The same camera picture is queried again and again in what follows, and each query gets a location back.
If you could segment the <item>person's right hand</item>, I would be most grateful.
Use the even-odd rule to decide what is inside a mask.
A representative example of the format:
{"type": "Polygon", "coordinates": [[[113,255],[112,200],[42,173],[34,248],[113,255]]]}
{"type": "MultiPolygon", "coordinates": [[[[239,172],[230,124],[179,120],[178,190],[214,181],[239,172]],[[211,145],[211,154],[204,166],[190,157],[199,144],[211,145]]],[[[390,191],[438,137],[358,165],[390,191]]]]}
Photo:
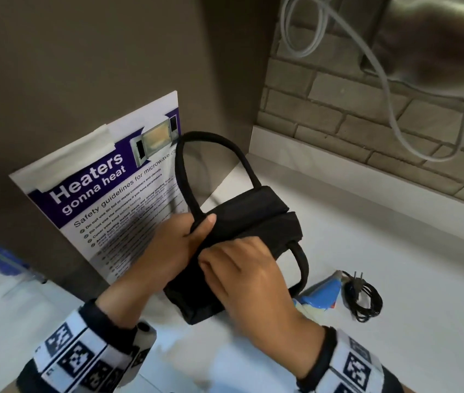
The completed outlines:
{"type": "Polygon", "coordinates": [[[325,329],[295,308],[277,264],[275,277],[207,284],[257,349],[297,379],[307,376],[319,356],[325,329]]]}

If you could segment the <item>white masking tape strip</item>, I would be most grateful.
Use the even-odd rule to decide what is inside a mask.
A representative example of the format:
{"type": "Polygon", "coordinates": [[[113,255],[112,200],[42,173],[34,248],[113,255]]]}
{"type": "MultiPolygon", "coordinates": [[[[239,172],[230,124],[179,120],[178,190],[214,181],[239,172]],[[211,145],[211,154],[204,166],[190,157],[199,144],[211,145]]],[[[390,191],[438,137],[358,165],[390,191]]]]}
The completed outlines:
{"type": "Polygon", "coordinates": [[[77,141],[48,155],[34,167],[31,188],[46,192],[74,173],[115,150],[108,126],[102,125],[77,141]]]}

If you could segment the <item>person's left hand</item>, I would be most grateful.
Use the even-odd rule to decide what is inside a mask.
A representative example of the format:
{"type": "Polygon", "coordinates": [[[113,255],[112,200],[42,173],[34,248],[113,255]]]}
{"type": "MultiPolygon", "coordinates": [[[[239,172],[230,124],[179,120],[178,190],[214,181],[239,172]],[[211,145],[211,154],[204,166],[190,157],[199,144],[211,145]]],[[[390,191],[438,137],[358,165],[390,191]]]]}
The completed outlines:
{"type": "Polygon", "coordinates": [[[96,306],[119,328],[134,328],[150,297],[162,291],[194,256],[189,245],[194,218],[180,213],[160,223],[144,253],[96,300],[96,306]]]}

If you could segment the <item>marker-printed right wrist band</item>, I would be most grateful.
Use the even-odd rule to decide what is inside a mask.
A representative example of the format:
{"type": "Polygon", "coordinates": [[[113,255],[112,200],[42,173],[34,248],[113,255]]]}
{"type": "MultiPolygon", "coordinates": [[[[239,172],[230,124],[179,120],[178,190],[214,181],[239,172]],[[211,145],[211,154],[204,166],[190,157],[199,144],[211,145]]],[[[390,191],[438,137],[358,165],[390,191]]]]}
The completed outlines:
{"type": "Polygon", "coordinates": [[[296,386],[299,393],[404,393],[377,356],[333,327],[325,327],[319,356],[296,386]]]}

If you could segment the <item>marker-printed left wrist band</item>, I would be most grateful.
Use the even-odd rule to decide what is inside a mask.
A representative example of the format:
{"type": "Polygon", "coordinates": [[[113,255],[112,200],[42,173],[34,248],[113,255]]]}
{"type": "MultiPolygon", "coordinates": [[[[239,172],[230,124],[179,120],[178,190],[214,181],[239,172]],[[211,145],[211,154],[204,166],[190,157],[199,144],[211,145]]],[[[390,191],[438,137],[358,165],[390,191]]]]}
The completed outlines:
{"type": "Polygon", "coordinates": [[[85,302],[36,348],[20,372],[20,393],[115,393],[132,382],[137,332],[117,327],[96,306],[85,302]]]}

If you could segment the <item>purple and white safety poster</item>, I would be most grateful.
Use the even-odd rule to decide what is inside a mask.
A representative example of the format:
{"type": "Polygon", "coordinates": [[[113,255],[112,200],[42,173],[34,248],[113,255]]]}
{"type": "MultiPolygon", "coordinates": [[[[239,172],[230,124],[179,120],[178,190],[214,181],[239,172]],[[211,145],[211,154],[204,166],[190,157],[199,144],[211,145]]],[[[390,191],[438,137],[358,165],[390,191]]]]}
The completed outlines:
{"type": "Polygon", "coordinates": [[[157,225],[188,207],[174,173],[177,92],[107,125],[115,150],[49,191],[32,189],[30,181],[46,156],[9,177],[112,284],[142,255],[157,225]]]}

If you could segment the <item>marker-printed wrist band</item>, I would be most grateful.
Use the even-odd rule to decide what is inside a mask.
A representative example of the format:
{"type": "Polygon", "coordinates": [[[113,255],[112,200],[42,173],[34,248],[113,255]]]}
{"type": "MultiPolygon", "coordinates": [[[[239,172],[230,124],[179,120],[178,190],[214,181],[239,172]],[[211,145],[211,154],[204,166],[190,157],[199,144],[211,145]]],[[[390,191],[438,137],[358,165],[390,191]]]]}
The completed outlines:
{"type": "Polygon", "coordinates": [[[115,393],[132,382],[137,332],[117,327],[96,306],[85,302],[36,348],[20,372],[20,393],[115,393]]]}
{"type": "Polygon", "coordinates": [[[319,356],[296,386],[299,393],[404,393],[377,356],[333,327],[325,327],[319,356]]]}

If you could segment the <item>stainless steel appliance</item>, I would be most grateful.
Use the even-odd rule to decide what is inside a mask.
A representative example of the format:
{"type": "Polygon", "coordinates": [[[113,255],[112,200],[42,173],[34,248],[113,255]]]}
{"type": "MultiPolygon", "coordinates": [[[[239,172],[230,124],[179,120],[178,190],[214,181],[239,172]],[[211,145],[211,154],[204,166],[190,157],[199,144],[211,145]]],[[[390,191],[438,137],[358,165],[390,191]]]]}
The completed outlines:
{"type": "Polygon", "coordinates": [[[343,0],[390,87],[464,101],[464,0],[343,0]]]}

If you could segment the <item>blue and white packet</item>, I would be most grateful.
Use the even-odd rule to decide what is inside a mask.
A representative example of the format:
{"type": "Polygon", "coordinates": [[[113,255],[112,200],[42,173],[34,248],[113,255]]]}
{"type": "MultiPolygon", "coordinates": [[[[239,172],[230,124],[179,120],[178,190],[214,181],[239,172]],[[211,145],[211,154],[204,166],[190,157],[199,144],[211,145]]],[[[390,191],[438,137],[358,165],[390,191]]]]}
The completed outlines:
{"type": "Polygon", "coordinates": [[[328,278],[310,286],[294,298],[295,308],[307,319],[320,324],[324,313],[335,308],[348,277],[344,271],[335,271],[328,278]]]}

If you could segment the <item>black fabric handbag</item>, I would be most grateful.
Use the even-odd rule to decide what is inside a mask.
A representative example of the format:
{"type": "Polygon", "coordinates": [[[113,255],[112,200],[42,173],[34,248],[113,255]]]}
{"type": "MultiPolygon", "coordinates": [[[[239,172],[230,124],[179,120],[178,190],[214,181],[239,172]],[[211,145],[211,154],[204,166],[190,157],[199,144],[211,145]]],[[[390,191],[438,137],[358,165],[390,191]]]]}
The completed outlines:
{"type": "Polygon", "coordinates": [[[194,218],[190,232],[209,214],[217,217],[212,231],[196,249],[188,266],[164,289],[166,297],[179,309],[184,321],[195,325],[224,310],[205,281],[198,256],[205,248],[233,239],[259,237],[275,259],[291,251],[301,273],[300,281],[288,289],[290,296],[296,298],[304,290],[309,275],[308,260],[299,244],[303,238],[300,222],[296,213],[289,210],[272,188],[261,184],[241,149],[215,133],[188,132],[177,142],[174,167],[177,185],[194,218]],[[186,173],[183,151],[188,142],[211,142],[233,151],[253,188],[204,213],[195,199],[186,173]]]}

